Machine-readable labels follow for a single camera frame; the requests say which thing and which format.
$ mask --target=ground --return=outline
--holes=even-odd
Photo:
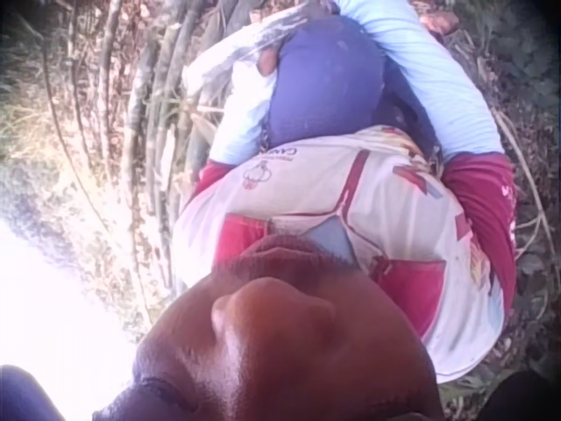
[[[126,185],[120,177],[124,173],[117,172],[123,170],[122,157],[128,150],[131,121],[126,116],[131,113],[127,114],[127,106],[135,95],[133,80],[141,68],[141,52],[146,51],[151,37],[158,44],[165,43],[165,33],[171,33],[174,19],[178,19],[173,13],[168,14],[168,20],[162,19],[160,3],[165,2],[123,1],[109,62],[107,142],[99,112],[98,77],[103,67],[100,56],[110,0],[57,0],[45,6],[28,0],[2,15],[0,218],[57,265],[78,271],[84,289],[103,300],[135,341],[174,297],[173,289],[166,285],[170,281],[166,261],[168,233],[162,228],[166,223],[151,209],[143,176],[150,118],[155,116],[153,128],[160,128],[158,115],[153,113],[154,102],[149,102],[149,90],[140,93],[138,102],[148,106],[142,110],[147,122],[143,122],[133,150],[132,204],[127,202]],[[211,3],[202,3],[196,13],[200,17],[190,38],[187,61],[204,45],[205,28],[225,16],[225,8],[221,16]],[[290,3],[267,2],[267,7],[278,9]],[[412,3],[431,4],[426,0]],[[441,390],[449,419],[472,419],[498,380],[520,367],[539,369],[546,355],[561,349],[561,302],[558,286],[555,288],[558,252],[551,250],[552,245],[561,244],[561,226],[556,218],[558,53],[548,26],[535,11],[518,3],[448,0],[430,7],[452,8],[459,17],[460,28],[445,44],[498,118],[504,120],[506,130],[501,128],[501,132],[516,165],[519,188],[516,237],[521,256],[513,316],[485,363]],[[52,88],[50,96],[42,46]],[[156,78],[159,70],[167,70],[161,65],[164,50],[162,47],[156,64]],[[60,136],[49,110],[49,97]],[[174,219],[175,185],[183,182],[188,173],[189,163],[186,165],[184,157],[187,141],[181,138],[181,130],[187,127],[187,134],[193,130],[191,139],[196,135],[195,129],[205,131],[197,124],[191,129],[190,118],[187,126],[181,125],[185,113],[178,92],[169,92],[167,100],[172,104],[169,114],[174,115],[171,120],[176,125],[162,126],[164,134],[175,136],[172,175],[166,192],[168,207],[164,211],[164,222],[170,223]],[[204,121],[207,128],[217,122],[215,118]],[[165,184],[162,180],[155,183]]]

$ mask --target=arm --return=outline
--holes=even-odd
[[[210,160],[237,166],[259,153],[260,123],[269,110],[275,82],[276,70],[263,76],[255,62],[234,64],[232,92],[210,149]]]
[[[336,1],[400,66],[429,115],[444,161],[462,152],[503,152],[485,99],[406,0]]]

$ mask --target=branch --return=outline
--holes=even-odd
[[[161,42],[160,57],[156,63],[155,76],[152,88],[152,97],[150,98],[150,107],[148,111],[148,126],[146,129],[146,194],[148,213],[154,214],[156,211],[156,162],[158,154],[156,151],[156,137],[158,135],[160,106],[163,98],[163,90],[165,88],[167,71],[172,60],[175,41],[179,35],[181,26],[177,23],[185,12],[185,2],[176,0],[165,4],[164,15],[161,17],[163,25],[166,25],[163,40]],[[157,33],[161,28],[154,28]]]
[[[70,24],[68,25],[68,57],[70,59],[70,89],[72,91],[72,102],[74,108],[74,118],[78,124],[78,131],[80,132],[81,138],[81,149],[80,153],[82,155],[82,162],[87,165],[89,171],[93,174],[93,165],[89,157],[88,143],[86,142],[86,135],[84,133],[84,126],[82,123],[82,114],[80,113],[80,102],[78,100],[78,83],[76,81],[76,72],[78,71],[79,65],[76,59],[75,42],[76,42],[76,24],[78,22],[78,0],[74,0],[74,6],[72,9],[72,16],[70,18]]]
[[[111,231],[110,231],[109,227],[103,221],[102,216],[97,211],[95,205],[93,204],[91,198],[89,197],[88,191],[84,187],[82,179],[80,178],[80,176],[78,174],[78,171],[76,170],[76,167],[75,167],[74,163],[72,162],[72,156],[70,155],[70,151],[68,150],[67,145],[64,141],[64,138],[62,137],[62,131],[61,131],[60,125],[59,125],[59,119],[57,118],[56,109],[54,108],[53,89],[51,87],[51,80],[50,80],[50,77],[49,77],[49,69],[48,69],[48,65],[47,65],[45,39],[38,32],[36,32],[33,29],[32,29],[32,34],[34,34],[35,36],[39,35],[39,46],[41,48],[41,54],[42,54],[42,59],[43,59],[42,60],[42,65],[43,65],[43,76],[44,76],[44,79],[45,79],[46,95],[48,97],[49,109],[51,111],[51,116],[53,118],[54,129],[56,131],[57,138],[59,140],[60,146],[62,146],[62,151],[64,152],[64,155],[67,159],[67,163],[70,166],[70,169],[72,170],[72,174],[74,175],[76,184],[78,185],[79,190],[81,191],[81,193],[85,197],[86,201],[88,202],[89,208],[92,210],[92,212],[96,216],[96,219],[99,221],[99,223],[102,226],[105,233],[107,233],[110,236],[110,238],[112,238]]]
[[[536,202],[536,207],[538,209],[537,217],[540,218],[540,220],[541,220],[541,221],[538,221],[538,223],[536,225],[539,226],[540,222],[543,224],[543,228],[545,230],[545,236],[547,237],[547,240],[548,240],[548,243],[549,243],[549,246],[550,246],[551,258],[553,259],[553,264],[555,266],[555,276],[556,276],[556,279],[557,279],[556,288],[557,288],[557,291],[559,291],[559,290],[561,290],[561,268],[559,267],[559,261],[558,261],[557,252],[555,250],[555,244],[553,243],[553,238],[551,236],[550,225],[548,224],[547,218],[545,217],[545,211],[543,210],[542,200],[540,199],[540,196],[537,192],[536,182],[534,180],[534,177],[532,176],[532,173],[529,170],[528,163],[526,162],[526,159],[524,158],[524,154],[522,153],[522,150],[520,149],[520,147],[518,146],[518,143],[516,142],[515,135],[511,132],[510,128],[508,127],[507,116],[505,116],[503,112],[497,111],[496,109],[491,109],[491,112],[493,113],[494,119],[496,120],[497,124],[501,128],[503,134],[505,135],[508,142],[510,143],[510,146],[515,151],[516,157],[518,158],[518,161],[519,161],[520,165],[522,166],[522,170],[524,171],[524,174],[526,175],[526,178],[528,179],[529,186],[530,186],[530,189],[532,190],[532,194],[534,195],[534,201]]]
[[[110,158],[109,73],[113,42],[115,41],[115,32],[119,23],[119,13],[122,4],[123,0],[110,0],[109,15],[105,25],[102,51],[99,58],[99,83],[97,85],[97,112],[102,143],[103,166],[109,185],[113,183]]]
[[[137,296],[144,297],[144,302],[139,305],[145,321],[151,323],[150,314],[146,305],[144,286],[138,268],[137,240],[135,236],[135,209],[137,197],[134,192],[135,150],[140,132],[142,117],[144,115],[144,99],[152,81],[153,67],[156,62],[157,43],[148,38],[147,45],[140,56],[137,73],[132,83],[131,96],[124,125],[123,154],[121,155],[120,190],[123,209],[124,253],[128,256],[131,282]]]

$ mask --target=mouth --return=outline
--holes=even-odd
[[[286,252],[296,252],[300,255],[325,255],[326,252],[315,243],[308,239],[302,237],[296,237],[294,235],[270,235],[264,237],[260,241],[256,242],[247,250],[245,250],[241,256],[246,255],[263,255],[270,254],[271,252],[279,250]]]
[[[220,269],[235,274],[241,284],[273,277],[302,292],[336,273],[354,270],[313,242],[284,234],[261,239]]]

